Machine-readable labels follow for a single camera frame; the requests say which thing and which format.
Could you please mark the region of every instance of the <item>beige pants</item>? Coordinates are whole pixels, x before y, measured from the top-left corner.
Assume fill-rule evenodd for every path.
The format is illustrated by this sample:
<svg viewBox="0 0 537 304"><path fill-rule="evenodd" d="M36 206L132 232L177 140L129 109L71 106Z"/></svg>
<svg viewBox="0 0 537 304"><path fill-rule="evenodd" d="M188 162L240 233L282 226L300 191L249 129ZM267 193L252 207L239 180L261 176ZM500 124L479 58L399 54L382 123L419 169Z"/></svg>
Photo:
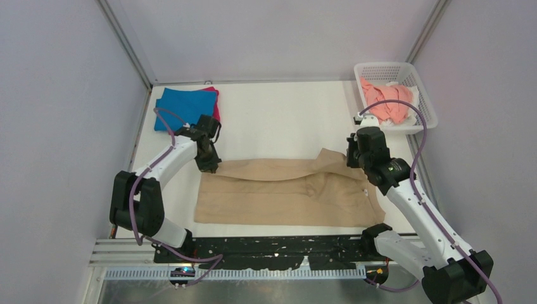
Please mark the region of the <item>beige pants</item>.
<svg viewBox="0 0 537 304"><path fill-rule="evenodd" d="M362 169L323 149L315 160L222 162L216 174L202 175L194 221L368 227L384 215Z"/></svg>

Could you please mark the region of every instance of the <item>white wall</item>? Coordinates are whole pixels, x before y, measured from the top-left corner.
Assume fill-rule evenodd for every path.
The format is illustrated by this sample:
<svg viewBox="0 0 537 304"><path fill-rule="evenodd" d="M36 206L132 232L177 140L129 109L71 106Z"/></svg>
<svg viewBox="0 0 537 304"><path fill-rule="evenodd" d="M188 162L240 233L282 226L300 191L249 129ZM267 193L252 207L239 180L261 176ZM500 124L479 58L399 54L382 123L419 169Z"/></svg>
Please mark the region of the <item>white wall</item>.
<svg viewBox="0 0 537 304"><path fill-rule="evenodd" d="M535 0L453 1L415 64L439 118L425 161L440 204L493 257L505 303L536 294L536 15Z"/></svg>
<svg viewBox="0 0 537 304"><path fill-rule="evenodd" d="M0 7L0 303L72 304L145 88L95 1Z"/></svg>
<svg viewBox="0 0 537 304"><path fill-rule="evenodd" d="M404 61L436 0L109 2L151 81L171 83L350 80Z"/></svg>

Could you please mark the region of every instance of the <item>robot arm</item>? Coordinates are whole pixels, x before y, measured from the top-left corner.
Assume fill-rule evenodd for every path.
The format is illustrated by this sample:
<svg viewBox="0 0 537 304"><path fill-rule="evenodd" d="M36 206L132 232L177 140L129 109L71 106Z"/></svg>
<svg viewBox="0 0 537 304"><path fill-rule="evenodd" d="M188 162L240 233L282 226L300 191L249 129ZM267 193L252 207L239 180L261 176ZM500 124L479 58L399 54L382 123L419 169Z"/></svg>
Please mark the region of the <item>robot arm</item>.
<svg viewBox="0 0 537 304"><path fill-rule="evenodd" d="M456 303L482 293L486 283L426 212L410 183L410 167L404 160L390 157L386 138L378 125L375 116L366 115L357 132L347 138L347 166L364 170L369 182L401 210L425 248L416 247L386 224L363 232L365 247L394 260L422 281L424 291L434 304ZM475 252L440 215L419 181L415 181L415 185L456 244L490 276L493 261L488 253Z"/></svg>
<svg viewBox="0 0 537 304"><path fill-rule="evenodd" d="M175 132L173 150L153 167L139 183L136 193L139 200L134 200L134 212L138 231L157 241L174 248L182 248L185 241L192 238L191 232L169 221L164 214L162 189L170 179L189 161L196 160L202 172L216 172L221 160L211 138L220 129L220 123L213 117L202 115L198 124L182 127ZM135 172L119 172L114 179L110 222L132 230L129 216L129 194L134 181L144 172L149 164L160 159L168 150L166 147L148 165Z"/></svg>

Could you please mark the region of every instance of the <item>plastic basket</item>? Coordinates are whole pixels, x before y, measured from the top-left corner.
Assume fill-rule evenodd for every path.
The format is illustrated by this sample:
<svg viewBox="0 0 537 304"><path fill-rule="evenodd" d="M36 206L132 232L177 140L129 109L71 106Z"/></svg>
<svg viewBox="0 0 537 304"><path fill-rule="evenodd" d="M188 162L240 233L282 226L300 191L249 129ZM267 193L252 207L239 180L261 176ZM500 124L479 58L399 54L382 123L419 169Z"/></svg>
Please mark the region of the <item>plastic basket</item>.
<svg viewBox="0 0 537 304"><path fill-rule="evenodd" d="M391 81L397 81L399 84L407 87L418 87L420 91L418 108L426 119L427 129L432 129L438 125L438 119L436 118L431 100L413 65L405 62L359 63L354 66L354 74L358 82L358 90L360 91L363 108L367 106L367 103L365 102L362 86L360 85L360 77L365 78L374 85L383 85ZM418 118L415 125L394 125L381 127L381 129L390 133L414 134L423 130L423 126Z"/></svg>

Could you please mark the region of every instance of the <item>purple cable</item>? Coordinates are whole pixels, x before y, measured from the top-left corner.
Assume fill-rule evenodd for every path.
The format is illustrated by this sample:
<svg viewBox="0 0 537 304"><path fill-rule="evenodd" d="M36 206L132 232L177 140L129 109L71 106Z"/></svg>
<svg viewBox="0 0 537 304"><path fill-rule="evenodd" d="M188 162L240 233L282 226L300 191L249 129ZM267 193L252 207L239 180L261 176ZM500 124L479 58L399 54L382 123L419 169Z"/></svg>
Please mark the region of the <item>purple cable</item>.
<svg viewBox="0 0 537 304"><path fill-rule="evenodd" d="M132 226L132 232L134 232L134 238L136 239L136 243L138 244L138 246L142 246L142 238L140 237L140 235L138 235L138 226L136 225L136 216L134 215L134 193L136 192L136 188L138 187L138 184L140 184L140 182L142 181L142 178L144 178L144 176L146 176L146 174L154 167L156 166L158 163L160 163L160 161L162 161L166 156L168 156L168 154L170 154L173 150L174 150L174 146L175 146L175 136L174 136L174 133L172 132L172 129L170 128L170 126L166 123L166 121L164 120L164 118L162 118L162 116L160 115L159 112L159 108L155 108L153 109L153 111L155 112L156 116L158 117L158 119L160 119L162 121L162 123L164 124L164 126L166 127L166 129L168 130L168 134L170 134L170 136L172 136L172 145L166 150L166 152L162 153L162 155L157 158L153 163L151 163L149 165L148 168L146 168L142 174L140 174L140 176L138 176L138 178L134 181L134 184L132 185L132 188L130 189L130 194L129 194L129 215L130 215L130 224Z"/></svg>
<svg viewBox="0 0 537 304"><path fill-rule="evenodd" d="M365 109L363 109L360 112L360 115L363 115L366 111L369 111L374 106L382 105L384 103L399 103L401 105L405 105L405 106L413 109L413 111L416 112L416 114L418 114L418 116L419 116L419 118L420 118L420 120L422 122L422 125L423 125L423 139L421 140L421 144L420 144L420 146L418 148L418 151L416 152L416 155L414 156L414 160L412 161L412 166L410 166L410 185L412 186L412 189L416 193L416 197L418 197L418 200L421 201L422 206L425 209L425 211L427 212L427 214L429 214L429 216L431 217L433 222L438 226L440 231L442 231L444 236L446 236L446 238L449 240L449 242L451 242L451 244L453 245L453 244L455 244L455 240L452 238L451 234L446 230L446 228L442 225L442 223L438 220L438 218L436 218L436 216L434 215L434 213L431 210L431 208L429 208L427 203L425 203L425 200L421 196L420 192L418 191L418 189L416 187L416 183L414 182L414 172L416 170L416 165L418 164L418 159L421 156L421 153L422 153L423 148L425 146L425 141L427 139L427 122L425 121L425 118L423 117L423 114L420 112L420 110L418 108L416 108L415 106L413 106L412 104L410 104L410 103L408 103L406 101L401 101L401 100L396 100L396 99L383 100L383 101L379 101L378 103L374 103L374 104L372 104L370 106L367 106ZM464 252L464 250L460 246L455 246L455 249L457 249L457 251L464 257L464 259L467 260L468 263L470 263L470 265L472 265L474 270L481 276L481 278L485 281L485 283L490 287L490 290L492 290L492 292L494 293L494 296L496 296L496 300L497 300L498 304L503 304L503 300L502 300L502 297L500 296L500 292L498 292L498 290L496 289L496 286L494 286L494 284L490 281L490 279L486 276L486 274L479 268L479 266L477 266L477 264L466 254L466 252Z"/></svg>
<svg viewBox="0 0 537 304"><path fill-rule="evenodd" d="M175 118L177 118L180 122L182 122L184 125L186 124L186 122L183 120L183 118L181 118L179 115L175 114L174 112L168 110L168 109L164 109L164 108L155 108L155 110L159 111L159 112L166 112L168 114L171 114L172 116L174 116Z"/></svg>
<svg viewBox="0 0 537 304"><path fill-rule="evenodd" d="M162 161L162 159L164 159L166 156L168 156L168 154L170 154L170 152L174 149L173 146L175 146L175 136L174 136L174 133L172 132L170 126L166 123L166 121L164 120L164 118L162 118L162 116L160 115L159 111L162 111L162 110L165 110L167 111L166 109L161 109L161 108L155 108L153 111L156 113L156 116L158 117L158 119L160 119L162 121L162 123L164 124L164 126L166 127L166 129L168 130L168 134L170 134L170 136L172 137L172 145L171 147L169 147L166 152L162 153L162 155L157 158L153 163L151 163L149 165L148 168L146 168L144 170L144 172L142 172L142 174L140 174L140 176L138 176L138 178L134 181L134 184L132 185L132 188L130 189L130 195L129 195L129 215L130 215L130 223L131 223L131 226L132 226L132 232L134 233L134 238L136 238L136 243L138 245L142 245L142 237L140 237L140 235L138 234L138 226L136 225L136 217L134 215L134 193L136 191L136 187L138 186L138 184L140 183L140 181L142 180L142 178L154 167L156 166L158 163L160 163ZM217 256L213 256L211 258L189 258L188 256L184 256L182 254L180 254L179 252L175 251L173 248L169 247L168 245L164 244L164 243L161 243L159 241L156 241L154 239L151 239L150 237L147 237L148 240L154 242L154 243L157 243L157 244L160 244L161 246L163 246L164 248L166 248L168 251L172 252L174 255L177 255L178 257L182 258L183 260L187 260L187 261L190 261L190 262L194 262L194 263L205 263L205 262L211 262L211 261L214 261L216 260L216 262L209 268L209 270L207 270L201 277L199 277L198 279L194 280L193 282L190 282L189 284L187 284L186 286L192 286L194 284L197 284L199 282L199 280L201 280L204 276L206 276L211 270L214 269L214 267L216 267L216 265L218 264L218 262L221 261L222 259L222 255L217 255Z"/></svg>
<svg viewBox="0 0 537 304"><path fill-rule="evenodd" d="M377 283L375 282L374 278L373 280L372 279L365 279L366 282L368 282L369 284L371 285L374 285L374 286L377 286ZM416 280L412 285L410 285L409 287L405 287L405 288L391 288L391 287L387 287L387 286L383 286L383 285L379 285L379 288L382 289L382 290L385 290L385 291L389 291L391 293L404 293L405 291L409 291L411 290L412 288L416 287L419 285L419 281Z"/></svg>

